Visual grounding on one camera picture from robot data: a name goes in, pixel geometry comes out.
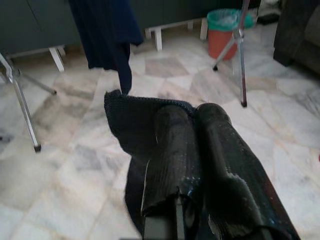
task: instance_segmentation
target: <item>leg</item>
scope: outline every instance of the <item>leg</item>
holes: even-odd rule
[[[55,47],[49,47],[49,50],[57,68],[59,69],[59,72],[64,72],[65,71],[64,64],[61,60],[58,50]]]
[[[200,39],[201,39],[201,40],[206,40],[206,39],[207,39],[207,34],[208,34],[208,22],[207,22],[207,18],[202,18],[202,21],[201,21],[201,30],[200,30]]]
[[[241,64],[241,96],[242,107],[247,107],[247,87],[246,87],[246,73],[245,73],[245,55],[244,55],[244,38],[241,37],[237,41],[238,49],[239,49],[239,57]]]
[[[290,56],[277,49],[274,50],[273,59],[285,67],[290,66],[294,62],[294,60]]]
[[[54,90],[54,89],[52,89],[51,87],[48,87],[48,86],[42,84],[41,82],[35,80],[33,77],[30,77],[30,76],[25,75],[25,74],[23,74],[23,73],[22,73],[21,75],[22,75],[22,77],[24,77],[24,78],[25,78],[26,80],[28,80],[29,82],[37,85],[39,88],[41,88],[41,89],[43,89],[43,90],[51,93],[52,95],[56,95],[56,94],[57,94],[57,91],[56,91],[56,90]]]
[[[34,128],[33,128],[32,123],[31,123],[31,115],[30,115],[30,112],[29,112],[29,109],[28,109],[28,105],[27,105],[24,93],[22,92],[17,80],[12,79],[11,82],[13,83],[16,96],[17,96],[17,98],[19,100],[19,103],[20,103],[20,106],[21,106],[21,110],[22,110],[26,125],[28,127],[28,130],[29,130],[32,142],[33,142],[34,150],[35,150],[36,153],[40,152],[41,151],[41,145],[37,140]]]
[[[58,49],[58,52],[59,52],[60,56],[65,56],[66,55],[65,46],[58,46],[57,49]]]
[[[158,52],[162,51],[162,36],[161,36],[161,28],[160,27],[158,27],[155,30],[155,47]]]
[[[150,28],[146,28],[144,30],[144,32],[145,32],[145,38],[150,40],[151,39],[151,30],[150,30]]]
[[[218,64],[222,61],[222,59],[224,59],[225,55],[229,52],[230,48],[235,44],[235,39],[234,37],[232,37],[230,39],[230,41],[228,42],[228,44],[224,47],[224,49],[222,50],[222,52],[220,53],[220,55],[218,56],[218,58],[215,61],[215,64],[213,66],[213,70],[217,71],[218,70]]]
[[[194,21],[188,21],[188,30],[191,31],[194,29]]]

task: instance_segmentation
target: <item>dark sofa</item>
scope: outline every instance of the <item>dark sofa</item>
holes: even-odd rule
[[[297,61],[320,74],[320,0],[288,0],[274,39],[273,58]]]

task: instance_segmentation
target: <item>white furniture leg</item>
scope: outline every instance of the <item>white furniture leg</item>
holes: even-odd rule
[[[57,49],[58,49],[58,52],[60,53],[60,56],[66,55],[65,46],[58,46]]]
[[[57,50],[56,47],[49,47],[49,51],[53,57],[53,60],[56,64],[56,67],[58,68],[59,72],[64,72],[65,68],[64,68],[64,63],[61,60],[60,54]]]
[[[161,36],[161,27],[157,27],[155,29],[155,47],[156,47],[156,50],[159,52],[159,51],[162,51],[162,36]]]
[[[194,29],[194,21],[188,21],[188,30],[191,31]]]
[[[146,28],[144,30],[144,32],[145,32],[145,38],[150,40],[151,39],[151,30],[150,30],[150,28]]]
[[[208,34],[208,22],[206,18],[202,18],[201,21],[201,31],[200,31],[200,39],[206,40]]]

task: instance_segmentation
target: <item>hanging towel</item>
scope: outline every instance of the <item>hanging towel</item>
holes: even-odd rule
[[[132,86],[130,44],[138,46],[143,36],[129,0],[69,0],[89,69],[118,71],[121,91]]]

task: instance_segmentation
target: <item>tripod leg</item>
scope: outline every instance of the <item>tripod leg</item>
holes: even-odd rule
[[[51,93],[52,95],[56,95],[57,94],[57,91],[52,89],[51,87],[48,87],[46,85],[44,85],[43,83],[37,81],[36,79],[34,79],[33,77],[30,77],[28,75],[25,75],[23,73],[21,73],[21,76],[24,77],[26,80],[28,80],[29,82],[37,85],[39,88]]]
[[[17,98],[19,100],[19,103],[20,103],[20,106],[21,106],[21,110],[22,110],[26,125],[28,127],[28,130],[29,130],[32,142],[33,142],[34,150],[35,150],[36,153],[40,152],[41,151],[41,145],[37,140],[34,128],[33,128],[32,123],[31,123],[31,116],[30,116],[30,112],[29,112],[29,109],[28,109],[28,105],[27,105],[24,93],[22,92],[22,90],[20,88],[20,85],[17,82],[17,80],[15,80],[13,78],[13,79],[11,79],[11,81],[13,83],[16,96],[17,96]]]
[[[239,57],[241,64],[241,96],[242,96],[242,107],[247,107],[247,88],[246,88],[246,73],[245,73],[245,55],[244,55],[244,37],[242,36],[237,40],[239,49]]]
[[[235,43],[235,39],[232,36],[230,41],[228,42],[228,44],[224,47],[224,49],[222,50],[222,52],[220,53],[220,55],[216,59],[215,64],[213,66],[213,71],[217,71],[218,70],[218,63],[220,63],[222,61],[222,59],[224,59],[225,55],[229,52],[229,50],[234,45],[234,43]]]

